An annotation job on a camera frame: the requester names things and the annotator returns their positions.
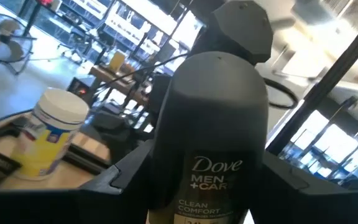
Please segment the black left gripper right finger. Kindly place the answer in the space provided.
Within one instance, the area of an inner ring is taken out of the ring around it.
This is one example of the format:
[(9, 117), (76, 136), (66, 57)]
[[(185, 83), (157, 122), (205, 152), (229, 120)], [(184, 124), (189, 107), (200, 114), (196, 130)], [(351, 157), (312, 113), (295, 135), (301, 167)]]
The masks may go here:
[(313, 197), (345, 193), (346, 189), (319, 179), (266, 152), (250, 212), (255, 224), (329, 224)]

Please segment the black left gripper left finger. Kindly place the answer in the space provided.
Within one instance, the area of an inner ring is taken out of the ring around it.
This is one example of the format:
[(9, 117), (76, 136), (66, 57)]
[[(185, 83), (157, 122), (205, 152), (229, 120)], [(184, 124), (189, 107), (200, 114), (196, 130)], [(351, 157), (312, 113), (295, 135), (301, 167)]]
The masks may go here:
[(81, 224), (145, 224), (149, 192), (148, 140), (80, 186)]

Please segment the dark grey deodorant stick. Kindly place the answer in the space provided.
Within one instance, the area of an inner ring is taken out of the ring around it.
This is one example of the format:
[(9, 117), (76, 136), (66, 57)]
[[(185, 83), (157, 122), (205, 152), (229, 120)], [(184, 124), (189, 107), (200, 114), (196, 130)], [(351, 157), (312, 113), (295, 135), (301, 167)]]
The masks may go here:
[(150, 224), (240, 224), (267, 137), (264, 79), (225, 52), (187, 58), (175, 71), (150, 152)]

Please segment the yellow disinfectant wipes canister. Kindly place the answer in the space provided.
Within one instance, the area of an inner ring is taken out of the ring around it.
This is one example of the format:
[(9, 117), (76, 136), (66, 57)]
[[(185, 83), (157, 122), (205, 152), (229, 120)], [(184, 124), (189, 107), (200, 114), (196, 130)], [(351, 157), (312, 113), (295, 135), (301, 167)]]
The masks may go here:
[(21, 164), (16, 176), (46, 179), (66, 154), (89, 109), (85, 101), (69, 91), (46, 89), (27, 117), (11, 154)]

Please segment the wooden background table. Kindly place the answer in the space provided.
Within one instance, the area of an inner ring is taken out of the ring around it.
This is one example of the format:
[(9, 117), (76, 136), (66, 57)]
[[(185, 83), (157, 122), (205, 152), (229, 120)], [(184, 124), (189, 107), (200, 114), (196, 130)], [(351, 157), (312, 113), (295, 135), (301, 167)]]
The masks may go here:
[(96, 89), (101, 91), (116, 89), (123, 94), (128, 94), (135, 84), (135, 81), (130, 81), (129, 78), (122, 78), (122, 73), (116, 74), (102, 65), (92, 66), (88, 74), (95, 77)]

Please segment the black upright pole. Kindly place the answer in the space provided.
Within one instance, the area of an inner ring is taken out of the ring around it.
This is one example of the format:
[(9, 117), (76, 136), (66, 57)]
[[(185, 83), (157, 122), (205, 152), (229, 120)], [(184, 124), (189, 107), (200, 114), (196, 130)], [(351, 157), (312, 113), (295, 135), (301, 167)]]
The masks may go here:
[(315, 84), (304, 97), (304, 103), (295, 111), (294, 115), (267, 145), (266, 151), (275, 156), (279, 155), (283, 148), (290, 142), (291, 137), (305, 122), (306, 118), (316, 109), (320, 101), (341, 81), (357, 59), (358, 35), (335, 61), (321, 81)]

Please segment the yellow cup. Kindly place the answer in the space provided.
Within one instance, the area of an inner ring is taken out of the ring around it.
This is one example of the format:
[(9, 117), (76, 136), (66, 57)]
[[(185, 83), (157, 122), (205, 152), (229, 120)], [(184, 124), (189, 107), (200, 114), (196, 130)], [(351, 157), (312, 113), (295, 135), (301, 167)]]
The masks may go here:
[(121, 68), (122, 64), (126, 59), (126, 54), (121, 51), (116, 51), (109, 62), (108, 68), (112, 72), (118, 72)]

